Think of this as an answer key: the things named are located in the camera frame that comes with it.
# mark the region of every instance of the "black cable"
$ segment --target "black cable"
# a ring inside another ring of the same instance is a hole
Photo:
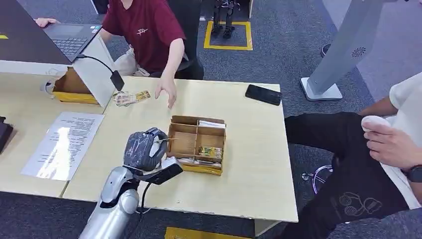
[[[140,211],[140,213],[139,213],[139,221],[138,221],[138,223],[136,224],[136,226],[135,226],[135,228],[133,229],[133,231],[129,234],[129,236],[127,237],[128,239],[129,238],[131,238],[132,236],[133,236],[133,233],[136,231],[136,229],[138,228],[138,226],[139,226],[139,223],[142,221],[142,215],[143,215],[143,213],[144,213],[144,203],[145,203],[145,194],[146,194],[146,191],[148,190],[148,188],[149,188],[149,186],[151,186],[151,183],[148,183],[148,185],[146,185],[146,187],[145,187],[145,189],[144,189],[144,192],[142,193],[142,200],[141,200],[141,211]]]
[[[144,213],[144,202],[145,202],[145,194],[146,194],[146,190],[148,190],[149,186],[151,186],[151,183],[148,183],[148,185],[146,185],[144,192],[142,194],[142,201],[141,201],[141,219],[142,219],[142,214]]]
[[[95,57],[86,56],[84,54],[79,54],[76,58],[90,58],[90,59],[96,60],[96,61],[100,62],[101,64],[103,64],[105,67],[107,67],[107,69],[109,69],[111,71],[111,73],[113,73],[113,71],[111,70],[110,67],[108,67],[108,65],[106,65],[104,62],[100,61],[99,59],[97,59]]]
[[[111,77],[110,77],[110,80],[111,80],[111,82],[113,83],[113,85],[114,85],[114,87],[116,87],[116,89],[118,90],[118,91],[121,91],[121,89],[123,89],[123,86],[124,86],[124,81],[123,81],[123,79],[121,78],[121,75],[119,74],[119,72],[118,71],[113,71],[113,70],[111,70],[111,68],[110,67],[108,67],[108,65],[106,65],[104,62],[102,62],[102,61],[100,61],[99,59],[97,59],[97,58],[95,58],[95,57],[92,57],[92,56],[86,56],[86,55],[84,55],[84,54],[79,54],[76,58],[90,58],[90,59],[93,59],[93,60],[96,60],[96,61],[98,61],[98,62],[100,62],[101,64],[103,64],[105,67],[107,67],[107,69],[109,69],[110,70],[110,72],[111,72]]]

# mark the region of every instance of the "touchpad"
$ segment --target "touchpad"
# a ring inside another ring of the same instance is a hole
[[[74,26],[74,25],[63,25],[63,24],[50,24],[47,28],[44,29],[47,35],[54,36],[76,36],[81,30],[84,29],[84,26]]]

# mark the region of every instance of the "laptop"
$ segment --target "laptop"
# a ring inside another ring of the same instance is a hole
[[[0,60],[71,65],[101,27],[55,23],[40,28],[16,0],[1,0]]]

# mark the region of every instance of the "wristwatch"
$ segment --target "wristwatch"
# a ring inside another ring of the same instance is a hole
[[[403,174],[414,183],[422,183],[422,165],[416,165],[409,171],[402,170]]]

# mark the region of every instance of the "divided cardboard tray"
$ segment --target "divided cardboard tray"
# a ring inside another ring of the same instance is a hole
[[[220,163],[221,167],[180,162],[185,171],[221,175],[224,160],[225,128],[199,126],[199,121],[224,124],[224,120],[190,116],[172,116],[169,127],[167,157],[193,158],[194,160]],[[200,155],[200,147],[221,148],[221,158]]]

